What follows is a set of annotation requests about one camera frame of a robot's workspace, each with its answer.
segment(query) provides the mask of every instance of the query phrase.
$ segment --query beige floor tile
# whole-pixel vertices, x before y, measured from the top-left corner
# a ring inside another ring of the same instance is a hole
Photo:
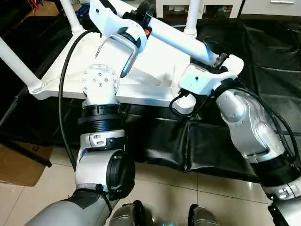
[[[198,174],[183,173],[175,169],[164,166],[157,166],[145,163],[136,163],[137,179],[158,182],[167,185],[174,185],[188,189],[197,190],[198,188]]]
[[[260,184],[242,180],[199,174],[198,190],[256,202],[271,203]]]
[[[75,190],[72,167],[53,164],[45,168],[35,187],[25,187],[5,226],[22,226],[47,205],[68,198]]]
[[[24,186],[0,183],[0,226],[5,224]]]
[[[221,226],[274,226],[264,203],[198,192],[198,205],[211,211]]]
[[[130,195],[120,200],[113,211],[135,200],[140,200],[151,211],[155,222],[153,225],[174,223],[176,226],[184,226],[187,224],[190,205],[197,202],[197,191],[136,179]]]
[[[77,160],[78,150],[72,149],[73,156]],[[64,147],[54,147],[52,148],[52,153],[50,155],[50,161],[55,164],[60,164],[64,166],[72,166],[68,158],[66,149]]]

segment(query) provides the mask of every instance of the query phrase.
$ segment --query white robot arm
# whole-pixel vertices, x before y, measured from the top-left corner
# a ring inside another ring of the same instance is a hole
[[[91,0],[90,18],[107,40],[96,54],[97,63],[82,79],[86,100],[79,119],[83,134],[76,167],[77,190],[71,198],[46,207],[27,225],[103,225],[116,200],[126,197],[134,187],[135,165],[126,152],[115,94],[118,79],[127,75],[149,35],[209,66],[204,69],[190,64],[179,83],[181,90],[194,95],[213,93],[235,147],[273,200],[269,210],[275,224],[299,225],[301,173],[288,156],[286,142],[269,123],[272,119],[275,124],[275,113],[244,89],[224,87],[225,81],[236,79],[242,71],[242,59],[214,53],[208,45],[153,18],[153,12],[148,3],[134,10],[119,0]]]

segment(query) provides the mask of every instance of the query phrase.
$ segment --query black wire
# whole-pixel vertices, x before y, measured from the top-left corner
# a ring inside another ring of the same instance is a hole
[[[68,63],[70,61],[70,58],[71,58],[71,55],[72,55],[72,52],[74,51],[76,45],[79,43],[79,41],[88,33],[90,32],[95,32],[95,30],[88,30],[88,31],[85,31],[83,32],[75,41],[74,43],[72,44],[68,54],[67,54],[67,57],[65,59],[65,63],[63,65],[63,69],[62,69],[62,73],[61,73],[61,79],[60,79],[60,85],[59,85],[59,90],[58,90],[58,115],[59,115],[59,121],[60,121],[60,128],[61,128],[61,133],[62,133],[62,137],[63,137],[63,140],[64,140],[64,143],[65,143],[65,148],[66,148],[66,151],[67,151],[67,154],[68,154],[68,157],[70,159],[70,162],[72,164],[72,167],[75,171],[76,169],[76,161],[75,161],[75,158],[71,152],[71,149],[68,145],[68,142],[67,142],[67,138],[66,138],[66,134],[65,134],[65,131],[63,129],[63,115],[62,115],[62,98],[63,98],[63,86],[64,86],[64,80],[65,80],[65,75],[66,75],[66,71],[67,71],[67,67],[68,67]]]
[[[108,218],[109,218],[109,216],[111,215],[111,213],[113,211],[113,208],[111,206],[111,203],[110,203],[109,199],[106,196],[106,192],[101,193],[101,196],[103,197],[104,201],[107,203],[107,206],[109,208],[109,215],[108,215]]]
[[[269,115],[269,117],[271,118],[271,120],[273,121],[275,128],[277,130],[277,133],[280,137],[280,140],[285,148],[285,150],[288,152],[288,154],[290,156],[292,156],[292,151],[291,148],[289,147],[286,138],[284,137],[284,133],[279,125],[279,122],[277,121],[277,119],[279,119],[281,121],[281,123],[284,125],[284,127],[286,128],[290,139],[292,140],[292,144],[293,144],[293,150],[294,150],[294,159],[296,160],[297,158],[300,158],[300,154],[299,154],[299,149],[298,149],[298,144],[296,142],[296,139],[293,135],[293,131],[291,130],[290,126],[287,124],[287,122],[284,120],[284,118],[277,112],[275,112],[274,110],[272,110],[269,106],[267,106],[267,104],[256,94],[254,94],[253,92],[249,91],[248,89],[245,88],[241,88],[241,87],[235,87],[232,89],[236,89],[236,90],[240,90],[242,92],[245,92],[247,94],[249,94],[250,96],[252,96],[254,99],[256,99],[261,105],[262,107],[265,109],[265,111],[267,112],[267,114]]]
[[[195,116],[207,103],[208,101],[213,97],[214,93],[213,90],[212,92],[206,97],[206,99],[203,101],[203,103],[201,104],[200,107],[195,107],[191,113],[189,114],[182,114],[179,113],[176,109],[173,108],[173,104],[175,101],[177,101],[178,99],[182,98],[183,96],[186,96],[186,94],[183,94],[180,92],[180,94],[178,96],[176,96],[170,103],[169,103],[169,109],[171,110],[171,112],[177,116],[177,117],[183,117],[183,118],[190,118]]]

